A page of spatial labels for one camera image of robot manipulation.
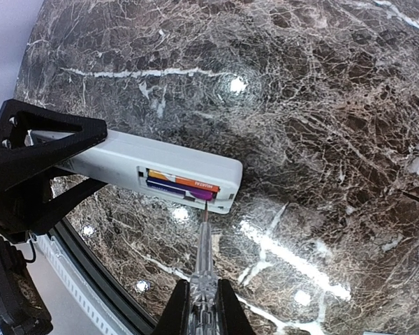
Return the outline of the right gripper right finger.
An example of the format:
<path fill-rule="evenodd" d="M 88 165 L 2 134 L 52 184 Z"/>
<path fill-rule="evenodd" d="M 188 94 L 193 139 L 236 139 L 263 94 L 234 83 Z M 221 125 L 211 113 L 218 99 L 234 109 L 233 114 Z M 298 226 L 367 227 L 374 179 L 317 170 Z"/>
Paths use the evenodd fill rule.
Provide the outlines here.
<path fill-rule="evenodd" d="M 220 334 L 256 334 L 227 279 L 218 280 L 218 323 Z"/>

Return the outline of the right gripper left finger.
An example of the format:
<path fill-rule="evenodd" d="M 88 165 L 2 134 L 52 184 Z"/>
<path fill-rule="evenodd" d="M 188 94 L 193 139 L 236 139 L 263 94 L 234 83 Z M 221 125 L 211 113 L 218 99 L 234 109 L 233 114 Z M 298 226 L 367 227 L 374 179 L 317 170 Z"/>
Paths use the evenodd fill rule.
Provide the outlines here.
<path fill-rule="evenodd" d="M 181 279 L 177 282 L 152 335 L 187 334 L 189 319 L 189 282 Z"/>

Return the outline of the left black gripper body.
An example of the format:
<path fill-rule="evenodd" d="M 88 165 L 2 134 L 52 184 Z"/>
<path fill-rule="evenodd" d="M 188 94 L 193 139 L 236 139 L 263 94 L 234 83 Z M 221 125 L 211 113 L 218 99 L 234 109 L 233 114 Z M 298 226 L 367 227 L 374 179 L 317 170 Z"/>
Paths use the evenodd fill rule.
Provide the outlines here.
<path fill-rule="evenodd" d="M 42 166 L 47 150 L 34 152 L 28 139 L 37 119 L 26 112 L 0 116 L 0 233 L 11 241 L 52 229 L 52 169 Z"/>

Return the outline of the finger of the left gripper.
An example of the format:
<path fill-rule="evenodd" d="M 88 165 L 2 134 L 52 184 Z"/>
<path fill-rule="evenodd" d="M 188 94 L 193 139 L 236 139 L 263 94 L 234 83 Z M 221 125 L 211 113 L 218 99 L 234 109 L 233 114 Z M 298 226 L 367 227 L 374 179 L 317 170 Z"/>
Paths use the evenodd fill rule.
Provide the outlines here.
<path fill-rule="evenodd" d="M 69 135 L 26 146 L 29 131 Z M 107 125 L 102 119 L 54 112 L 15 99 L 4 101 L 0 109 L 0 191 L 7 191 L 96 146 L 107 135 Z"/>
<path fill-rule="evenodd" d="M 36 177 L 25 181 L 10 189 L 9 232 L 17 234 L 30 231 L 36 235 L 43 235 L 83 200 L 105 185 L 105 182 L 88 178 L 51 198 L 49 179 Z"/>

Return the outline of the clear plastic screwdriver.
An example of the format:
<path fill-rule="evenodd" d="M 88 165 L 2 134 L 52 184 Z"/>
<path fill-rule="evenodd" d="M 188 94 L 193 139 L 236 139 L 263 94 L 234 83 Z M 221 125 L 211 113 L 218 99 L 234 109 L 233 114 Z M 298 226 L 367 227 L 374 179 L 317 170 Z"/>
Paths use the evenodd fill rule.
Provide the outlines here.
<path fill-rule="evenodd" d="M 217 334 L 216 291 L 218 280 L 213 270 L 212 229 L 205 203 L 200 224 L 196 266 L 190 278 L 189 320 L 187 334 Z"/>

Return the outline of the white remote control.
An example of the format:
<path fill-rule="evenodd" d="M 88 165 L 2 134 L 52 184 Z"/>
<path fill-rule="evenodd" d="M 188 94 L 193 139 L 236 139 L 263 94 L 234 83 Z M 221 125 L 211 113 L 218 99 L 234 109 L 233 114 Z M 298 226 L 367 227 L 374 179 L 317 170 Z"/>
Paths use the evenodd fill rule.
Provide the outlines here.
<path fill-rule="evenodd" d="M 227 214 L 242 180 L 242 163 L 145 137 L 108 131 L 106 139 L 84 152 L 57 163 L 57 167 L 113 186 L 170 200 L 185 206 Z M 150 188 L 148 170 L 195 179 L 220 187 L 210 201 Z"/>

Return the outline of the purple battery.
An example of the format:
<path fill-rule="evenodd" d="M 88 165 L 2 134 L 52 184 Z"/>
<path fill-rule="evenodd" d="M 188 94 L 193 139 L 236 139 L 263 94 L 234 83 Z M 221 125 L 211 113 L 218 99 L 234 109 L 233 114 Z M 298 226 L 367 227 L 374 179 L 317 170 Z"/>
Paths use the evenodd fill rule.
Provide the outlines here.
<path fill-rule="evenodd" d="M 175 184 L 171 181 L 165 181 L 162 179 L 147 178 L 146 184 L 150 188 L 159 189 L 161 191 L 167 191 L 170 193 L 176 193 L 183 196 L 192 196 L 200 200 L 210 201 L 214 198 L 212 191 L 206 191 L 192 186 L 186 186 L 181 184 Z"/>

